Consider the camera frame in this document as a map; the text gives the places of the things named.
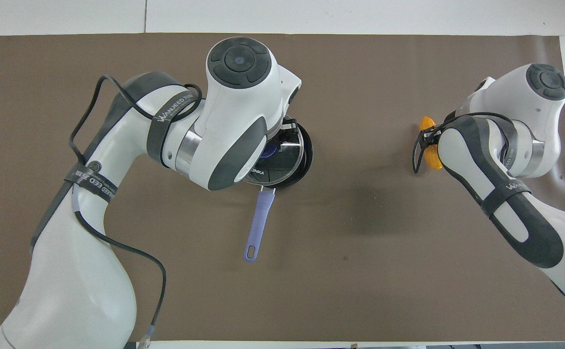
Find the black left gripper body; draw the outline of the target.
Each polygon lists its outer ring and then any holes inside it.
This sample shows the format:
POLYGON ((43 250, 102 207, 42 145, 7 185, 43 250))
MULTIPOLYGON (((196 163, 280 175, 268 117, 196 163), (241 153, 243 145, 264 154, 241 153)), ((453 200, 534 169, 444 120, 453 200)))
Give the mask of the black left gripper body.
POLYGON ((280 130, 269 140, 264 152, 276 152, 285 143, 296 143, 298 141, 298 126, 296 121, 283 121, 280 130))

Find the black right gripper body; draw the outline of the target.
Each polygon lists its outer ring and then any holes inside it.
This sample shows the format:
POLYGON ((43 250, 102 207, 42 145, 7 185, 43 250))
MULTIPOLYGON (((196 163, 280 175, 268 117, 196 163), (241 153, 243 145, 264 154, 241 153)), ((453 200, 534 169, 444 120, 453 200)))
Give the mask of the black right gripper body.
POLYGON ((437 130, 436 134, 443 133, 443 131, 447 128, 447 126, 459 117, 460 117, 460 115, 457 115, 457 112, 451 112, 449 115, 446 116, 446 118, 444 119, 444 122, 442 122, 442 124, 440 124, 436 128, 436 130, 437 130))

